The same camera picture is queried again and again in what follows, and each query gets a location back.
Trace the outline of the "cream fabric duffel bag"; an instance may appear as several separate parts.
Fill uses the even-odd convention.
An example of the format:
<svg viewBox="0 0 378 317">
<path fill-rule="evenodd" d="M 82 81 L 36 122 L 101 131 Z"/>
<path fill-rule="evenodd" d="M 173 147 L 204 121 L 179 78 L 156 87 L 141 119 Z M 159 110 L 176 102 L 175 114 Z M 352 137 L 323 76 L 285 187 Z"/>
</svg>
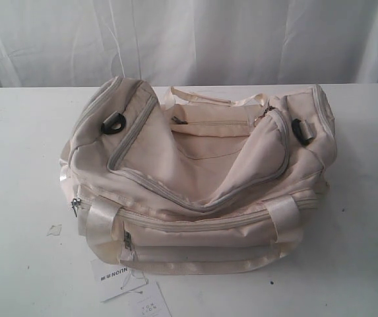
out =
<svg viewBox="0 0 378 317">
<path fill-rule="evenodd" d="M 115 77 L 81 112 L 60 184 L 103 262 L 172 275 L 253 271 L 287 256 L 337 154 L 320 85 L 224 100 Z"/>
</svg>

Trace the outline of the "white paper hang tag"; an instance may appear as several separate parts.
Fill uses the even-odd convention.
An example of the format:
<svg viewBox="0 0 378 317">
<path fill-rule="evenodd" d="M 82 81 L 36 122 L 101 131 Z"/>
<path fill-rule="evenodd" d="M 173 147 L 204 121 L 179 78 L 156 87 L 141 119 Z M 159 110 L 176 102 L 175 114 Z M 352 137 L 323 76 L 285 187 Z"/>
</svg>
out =
<svg viewBox="0 0 378 317">
<path fill-rule="evenodd" d="M 142 272 L 101 260 L 90 262 L 100 302 L 135 291 L 148 283 Z"/>
</svg>

